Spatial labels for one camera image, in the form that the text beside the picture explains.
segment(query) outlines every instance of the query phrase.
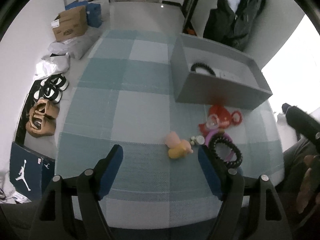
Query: checkered tablecloth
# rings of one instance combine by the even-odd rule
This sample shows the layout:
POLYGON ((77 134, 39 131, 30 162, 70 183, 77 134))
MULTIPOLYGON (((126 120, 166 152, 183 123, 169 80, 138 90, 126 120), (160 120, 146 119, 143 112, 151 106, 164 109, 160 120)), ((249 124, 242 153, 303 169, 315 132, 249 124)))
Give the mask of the checkered tablecloth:
MULTIPOLYGON (((171 160, 164 137, 198 135, 209 106, 176 103, 170 56, 175 37, 138 31, 106 31, 90 54, 60 134, 56 173, 77 176, 106 157, 114 144, 124 159, 101 209, 111 227, 168 228, 217 216, 197 159, 171 160)), ((243 153, 245 176, 283 178, 283 156, 268 102, 242 110, 243 122, 227 130, 243 153)), ((76 216, 79 207, 74 204, 76 216)))

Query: gray box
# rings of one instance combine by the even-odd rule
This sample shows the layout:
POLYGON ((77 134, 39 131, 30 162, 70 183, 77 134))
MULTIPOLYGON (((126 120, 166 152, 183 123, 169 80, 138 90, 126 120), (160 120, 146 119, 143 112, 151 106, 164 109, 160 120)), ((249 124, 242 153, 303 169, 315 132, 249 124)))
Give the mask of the gray box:
POLYGON ((252 58, 215 41, 181 34, 170 63, 177 102, 221 104, 253 110, 272 96, 252 58), (196 62, 209 65, 217 76, 190 71, 196 62))

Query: jumpman logo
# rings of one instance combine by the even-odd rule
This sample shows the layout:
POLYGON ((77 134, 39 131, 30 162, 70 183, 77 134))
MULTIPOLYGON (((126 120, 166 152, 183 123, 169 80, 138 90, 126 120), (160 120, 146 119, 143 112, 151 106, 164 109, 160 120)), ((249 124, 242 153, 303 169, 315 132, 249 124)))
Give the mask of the jumpman logo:
POLYGON ((22 179, 24 184, 26 184, 26 187, 27 187, 28 191, 30 191, 31 189, 29 188, 29 186, 28 186, 28 184, 26 182, 26 179, 24 178, 24 169, 26 168, 26 163, 27 163, 27 161, 24 160, 24 165, 23 165, 23 167, 21 166, 21 170, 19 171, 19 175, 20 176, 17 177, 16 180, 22 179))

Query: red toy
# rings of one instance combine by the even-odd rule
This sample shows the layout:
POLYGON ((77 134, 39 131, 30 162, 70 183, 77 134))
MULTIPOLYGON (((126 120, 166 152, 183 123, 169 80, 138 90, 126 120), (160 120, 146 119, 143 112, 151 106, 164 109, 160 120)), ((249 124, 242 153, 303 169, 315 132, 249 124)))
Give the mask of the red toy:
POLYGON ((202 135, 206 137, 212 129, 227 129, 231 124, 239 125, 241 122, 242 115, 240 111, 234 111, 230 114, 223 106, 213 105, 209 108, 207 122, 199 124, 199 128, 202 135))

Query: yellow toy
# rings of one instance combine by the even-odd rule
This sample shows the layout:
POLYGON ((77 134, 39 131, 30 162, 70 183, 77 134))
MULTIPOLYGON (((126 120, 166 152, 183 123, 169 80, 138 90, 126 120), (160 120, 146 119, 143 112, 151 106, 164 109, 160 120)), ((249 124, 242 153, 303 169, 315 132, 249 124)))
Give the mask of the yellow toy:
POLYGON ((188 153, 193 153, 191 144, 186 140, 180 140, 176 132, 170 132, 165 138, 165 144, 170 148, 168 156, 171 159, 185 157, 188 153))

